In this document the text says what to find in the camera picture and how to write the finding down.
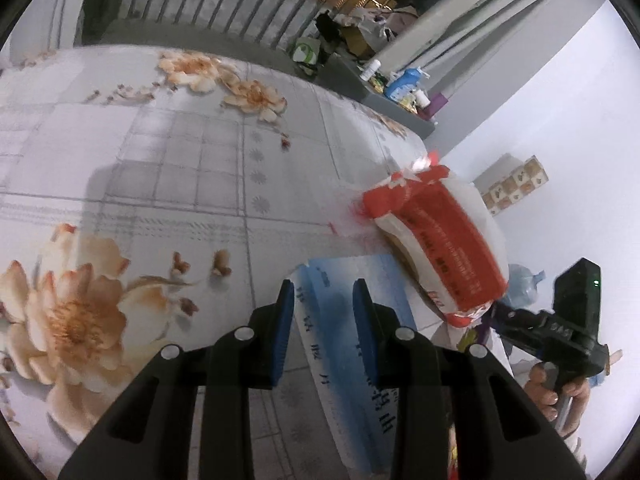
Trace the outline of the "person's right hand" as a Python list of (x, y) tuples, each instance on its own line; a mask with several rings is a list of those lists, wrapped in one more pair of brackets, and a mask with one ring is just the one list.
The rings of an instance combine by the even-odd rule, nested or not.
[[(559, 393), (547, 387), (548, 374), (544, 364), (537, 363), (529, 371), (524, 391), (540, 409), (549, 422), (558, 418)], [(561, 437), (576, 431), (590, 399), (590, 385), (586, 378), (579, 377), (564, 385), (562, 395), (572, 399), (564, 425), (558, 430)]]

